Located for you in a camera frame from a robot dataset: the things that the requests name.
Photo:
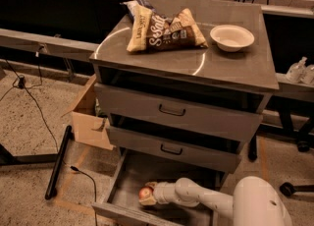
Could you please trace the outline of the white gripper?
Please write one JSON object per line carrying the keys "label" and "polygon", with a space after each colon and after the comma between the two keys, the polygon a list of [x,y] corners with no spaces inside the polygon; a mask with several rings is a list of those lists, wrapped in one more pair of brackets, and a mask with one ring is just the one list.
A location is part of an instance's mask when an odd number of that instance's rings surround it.
{"label": "white gripper", "polygon": [[139,203],[143,206],[152,206],[157,202],[159,204],[168,204],[171,202],[175,202],[178,198],[175,191],[174,183],[167,182],[147,182],[145,187],[150,187],[154,189],[153,197],[143,198],[139,201]]}

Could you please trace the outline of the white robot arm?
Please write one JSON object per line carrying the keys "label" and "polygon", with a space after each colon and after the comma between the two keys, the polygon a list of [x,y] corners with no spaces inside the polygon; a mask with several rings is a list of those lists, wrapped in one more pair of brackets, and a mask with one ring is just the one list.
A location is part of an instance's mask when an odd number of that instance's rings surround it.
{"label": "white robot arm", "polygon": [[229,218],[234,226],[292,226],[292,220],[276,190],[265,180],[248,176],[226,195],[199,186],[188,178],[175,183],[148,182],[140,189],[141,205],[175,203],[185,207],[199,204]]}

